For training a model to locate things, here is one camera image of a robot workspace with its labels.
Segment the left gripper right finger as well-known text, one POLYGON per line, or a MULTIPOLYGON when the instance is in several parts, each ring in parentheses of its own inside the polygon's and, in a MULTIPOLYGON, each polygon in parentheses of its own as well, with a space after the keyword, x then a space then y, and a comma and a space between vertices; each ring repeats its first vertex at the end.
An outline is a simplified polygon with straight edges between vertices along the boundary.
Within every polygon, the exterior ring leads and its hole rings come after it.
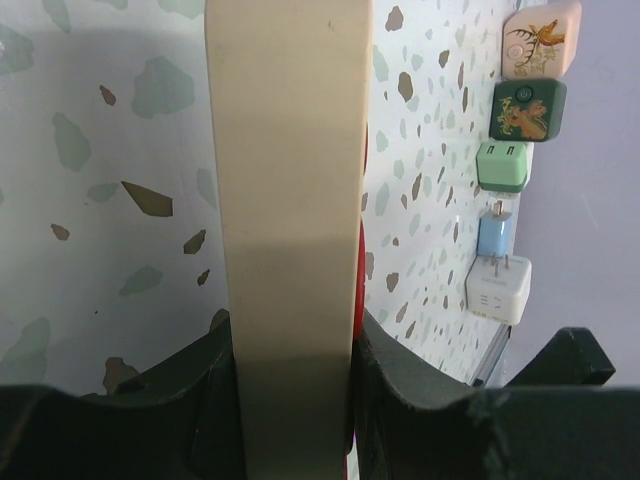
POLYGON ((476 388, 419 358, 371 316, 353 348, 352 380, 364 479, 639 475, 635 388, 476 388))

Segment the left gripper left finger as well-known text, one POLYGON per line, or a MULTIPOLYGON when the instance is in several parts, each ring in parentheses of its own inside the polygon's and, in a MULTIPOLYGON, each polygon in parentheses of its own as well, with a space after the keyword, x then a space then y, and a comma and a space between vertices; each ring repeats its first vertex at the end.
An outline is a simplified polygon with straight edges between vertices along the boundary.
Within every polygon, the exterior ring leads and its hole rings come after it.
POLYGON ((1 389, 4 479, 242 479, 230 317, 111 395, 1 389))

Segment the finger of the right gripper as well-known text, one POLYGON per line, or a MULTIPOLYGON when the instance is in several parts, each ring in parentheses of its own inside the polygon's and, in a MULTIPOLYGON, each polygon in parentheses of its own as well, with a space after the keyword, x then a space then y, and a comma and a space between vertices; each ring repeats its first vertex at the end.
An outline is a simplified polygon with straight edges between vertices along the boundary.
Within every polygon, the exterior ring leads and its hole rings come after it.
POLYGON ((602 386, 615 373, 615 366, 589 329, 564 327, 507 385, 602 386))

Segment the white cube tiger sticker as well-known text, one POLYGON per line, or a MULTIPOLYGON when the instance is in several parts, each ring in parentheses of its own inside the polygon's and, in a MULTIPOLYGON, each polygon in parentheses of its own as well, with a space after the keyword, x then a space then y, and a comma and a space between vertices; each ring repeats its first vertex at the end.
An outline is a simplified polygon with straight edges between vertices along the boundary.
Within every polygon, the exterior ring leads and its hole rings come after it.
POLYGON ((529 299, 531 277, 528 258, 477 255, 465 281, 467 308, 481 318, 515 326, 529 299))

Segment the light blue adapter plug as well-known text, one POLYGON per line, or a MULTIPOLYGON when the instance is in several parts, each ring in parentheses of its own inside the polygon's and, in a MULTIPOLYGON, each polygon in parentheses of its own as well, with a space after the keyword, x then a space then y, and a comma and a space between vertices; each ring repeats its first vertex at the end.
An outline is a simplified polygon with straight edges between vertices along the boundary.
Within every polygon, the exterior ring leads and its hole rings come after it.
POLYGON ((480 217, 476 253, 485 257, 504 257, 509 247, 512 225, 512 213, 505 209, 502 200, 497 200, 480 217))

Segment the green adapter plug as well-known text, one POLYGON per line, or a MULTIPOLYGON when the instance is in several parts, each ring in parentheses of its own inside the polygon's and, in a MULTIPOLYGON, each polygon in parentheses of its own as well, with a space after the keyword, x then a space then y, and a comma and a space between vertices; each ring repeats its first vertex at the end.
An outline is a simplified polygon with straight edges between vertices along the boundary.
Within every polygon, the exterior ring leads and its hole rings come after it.
POLYGON ((476 153, 478 183, 496 198, 515 199, 531 176, 532 143, 488 140, 476 153))

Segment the dark green cube socket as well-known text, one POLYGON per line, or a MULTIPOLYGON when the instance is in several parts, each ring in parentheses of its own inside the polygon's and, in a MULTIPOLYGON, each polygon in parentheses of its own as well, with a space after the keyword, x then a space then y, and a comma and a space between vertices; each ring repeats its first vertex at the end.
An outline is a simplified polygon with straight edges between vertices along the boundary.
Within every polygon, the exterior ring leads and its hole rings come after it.
POLYGON ((494 88, 489 136, 546 142, 561 130, 567 86, 559 80, 505 80, 494 88))

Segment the pink round socket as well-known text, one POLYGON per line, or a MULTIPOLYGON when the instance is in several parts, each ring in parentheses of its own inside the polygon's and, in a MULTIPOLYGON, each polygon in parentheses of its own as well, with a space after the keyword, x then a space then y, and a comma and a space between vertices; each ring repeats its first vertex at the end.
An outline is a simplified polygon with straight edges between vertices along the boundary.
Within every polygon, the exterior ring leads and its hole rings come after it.
POLYGON ((562 78, 576 56, 581 17, 579 1, 526 7, 512 15, 503 27, 502 77, 562 78))

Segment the beige long power strip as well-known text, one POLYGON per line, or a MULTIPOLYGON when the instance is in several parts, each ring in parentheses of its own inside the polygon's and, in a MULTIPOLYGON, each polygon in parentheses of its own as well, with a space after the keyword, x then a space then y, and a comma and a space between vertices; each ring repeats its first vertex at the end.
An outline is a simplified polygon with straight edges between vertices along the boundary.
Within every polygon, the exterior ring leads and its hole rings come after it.
POLYGON ((205 37, 251 479, 343 475, 368 1, 210 1, 205 37))

